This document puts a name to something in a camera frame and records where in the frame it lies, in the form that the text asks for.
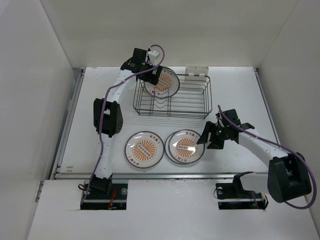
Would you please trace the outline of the white plate green emblem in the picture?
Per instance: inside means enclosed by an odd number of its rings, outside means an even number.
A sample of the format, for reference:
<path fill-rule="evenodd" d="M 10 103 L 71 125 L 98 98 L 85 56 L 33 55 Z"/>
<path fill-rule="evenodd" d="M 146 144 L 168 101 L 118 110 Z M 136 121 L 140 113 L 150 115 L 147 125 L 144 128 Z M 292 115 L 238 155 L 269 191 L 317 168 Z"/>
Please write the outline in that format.
<path fill-rule="evenodd" d="M 173 158 L 171 152 L 170 152 L 170 149 L 169 149 L 169 141 L 171 139 L 172 136 L 175 135 L 175 132 L 171 133 L 167 138 L 166 138 L 166 141 L 165 141 L 165 153 L 167 155 L 167 157 L 172 161 L 172 162 L 176 162 L 175 159 Z"/>

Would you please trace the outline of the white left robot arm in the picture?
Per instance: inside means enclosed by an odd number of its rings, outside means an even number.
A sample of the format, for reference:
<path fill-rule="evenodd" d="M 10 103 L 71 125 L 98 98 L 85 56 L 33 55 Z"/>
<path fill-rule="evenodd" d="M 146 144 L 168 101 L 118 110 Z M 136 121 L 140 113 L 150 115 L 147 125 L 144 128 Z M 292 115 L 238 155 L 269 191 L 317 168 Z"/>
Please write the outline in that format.
<path fill-rule="evenodd" d="M 105 96 L 94 100 L 93 125 L 98 133 L 100 152 L 84 189 L 87 193 L 94 191 L 103 199 L 111 195 L 113 173 L 111 158 L 107 154 L 113 145 L 114 136 L 122 130 L 124 124 L 120 102 L 137 80 L 154 86 L 158 84 L 164 58 L 165 51 L 160 45 L 151 45 L 147 50 L 135 48 L 132 57 L 121 65 L 115 83 L 107 89 Z"/>

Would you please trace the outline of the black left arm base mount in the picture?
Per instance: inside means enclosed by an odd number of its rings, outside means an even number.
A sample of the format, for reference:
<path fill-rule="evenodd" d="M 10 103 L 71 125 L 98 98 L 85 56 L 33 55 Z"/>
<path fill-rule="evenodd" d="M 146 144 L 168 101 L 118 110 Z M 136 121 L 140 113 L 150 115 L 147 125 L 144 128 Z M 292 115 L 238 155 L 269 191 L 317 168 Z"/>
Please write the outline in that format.
<path fill-rule="evenodd" d="M 81 210 L 126 210 L 128 196 L 128 183 L 113 183 L 107 192 L 93 190 L 88 192 L 83 203 L 80 203 Z"/>

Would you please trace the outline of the orange sunburst plate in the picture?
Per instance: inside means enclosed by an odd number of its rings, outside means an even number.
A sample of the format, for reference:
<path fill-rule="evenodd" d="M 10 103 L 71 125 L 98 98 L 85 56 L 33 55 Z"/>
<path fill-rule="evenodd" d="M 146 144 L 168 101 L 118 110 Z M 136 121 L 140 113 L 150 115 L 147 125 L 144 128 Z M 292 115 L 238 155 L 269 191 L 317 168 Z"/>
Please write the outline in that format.
<path fill-rule="evenodd" d="M 180 88 L 180 80 L 176 73 L 168 68 L 163 67 L 160 73 L 157 85 L 144 82 L 144 89 L 151 96 L 165 99 L 174 96 Z"/>
<path fill-rule="evenodd" d="M 135 168 L 149 169 L 163 158 L 165 144 L 161 137 L 152 131 L 134 133 L 125 143 L 124 156 Z"/>
<path fill-rule="evenodd" d="M 201 135 L 191 129 L 174 132 L 168 138 L 168 151 L 173 159 L 180 164 L 193 164 L 199 161 L 205 153 L 205 145 L 197 144 Z"/>

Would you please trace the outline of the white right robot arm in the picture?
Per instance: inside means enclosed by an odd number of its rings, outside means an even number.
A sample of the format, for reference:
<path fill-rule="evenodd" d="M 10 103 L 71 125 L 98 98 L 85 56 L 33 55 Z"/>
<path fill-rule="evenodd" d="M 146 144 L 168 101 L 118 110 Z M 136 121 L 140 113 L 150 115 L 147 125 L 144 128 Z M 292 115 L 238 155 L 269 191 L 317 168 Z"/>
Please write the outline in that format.
<path fill-rule="evenodd" d="M 267 173 L 238 173 L 232 182 L 216 187 L 223 191 L 220 199 L 245 199 L 255 194 L 269 194 L 277 203 L 311 194 L 304 209 L 317 198 L 317 183 L 302 154 L 262 137 L 250 123 L 242 123 L 235 109 L 219 110 L 215 123 L 207 121 L 197 145 L 222 150 L 225 141 L 234 141 L 254 154 L 267 168 Z"/>

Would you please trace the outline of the orange sunburst plate front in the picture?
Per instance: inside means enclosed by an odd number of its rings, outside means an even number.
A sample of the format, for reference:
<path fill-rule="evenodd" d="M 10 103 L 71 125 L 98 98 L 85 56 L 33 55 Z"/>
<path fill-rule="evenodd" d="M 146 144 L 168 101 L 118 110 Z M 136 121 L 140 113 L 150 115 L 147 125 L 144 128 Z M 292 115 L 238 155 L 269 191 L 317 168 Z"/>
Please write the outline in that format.
<path fill-rule="evenodd" d="M 135 168 L 149 169 L 163 158 L 165 144 L 161 137 L 152 131 L 134 133 L 125 143 L 124 156 Z"/>

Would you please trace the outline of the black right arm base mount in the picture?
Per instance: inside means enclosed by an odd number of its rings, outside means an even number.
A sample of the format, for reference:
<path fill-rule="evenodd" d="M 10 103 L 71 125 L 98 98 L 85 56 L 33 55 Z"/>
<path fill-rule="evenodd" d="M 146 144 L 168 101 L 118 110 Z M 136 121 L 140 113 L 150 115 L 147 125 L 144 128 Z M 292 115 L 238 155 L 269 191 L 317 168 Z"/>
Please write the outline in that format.
<path fill-rule="evenodd" d="M 213 192 L 218 199 L 219 210 L 266 210 L 269 205 L 268 198 L 255 191 L 236 191 L 231 182 L 218 182 Z"/>

